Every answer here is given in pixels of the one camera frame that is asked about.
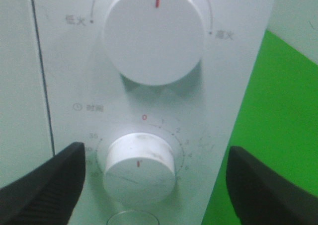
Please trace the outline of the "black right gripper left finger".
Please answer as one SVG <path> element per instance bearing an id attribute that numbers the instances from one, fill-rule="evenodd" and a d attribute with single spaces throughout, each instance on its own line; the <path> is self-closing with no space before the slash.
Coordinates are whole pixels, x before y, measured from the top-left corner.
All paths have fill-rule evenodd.
<path id="1" fill-rule="evenodd" d="M 2 225 L 66 225 L 85 180 L 84 144 L 75 142 L 0 190 Z"/>

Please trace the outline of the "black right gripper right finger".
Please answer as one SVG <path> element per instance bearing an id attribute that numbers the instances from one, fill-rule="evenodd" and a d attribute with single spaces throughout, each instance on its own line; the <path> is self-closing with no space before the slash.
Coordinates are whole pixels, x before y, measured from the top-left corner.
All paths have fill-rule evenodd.
<path id="1" fill-rule="evenodd" d="M 318 199 L 242 147 L 229 150 L 226 185 L 242 225 L 316 225 Z"/>

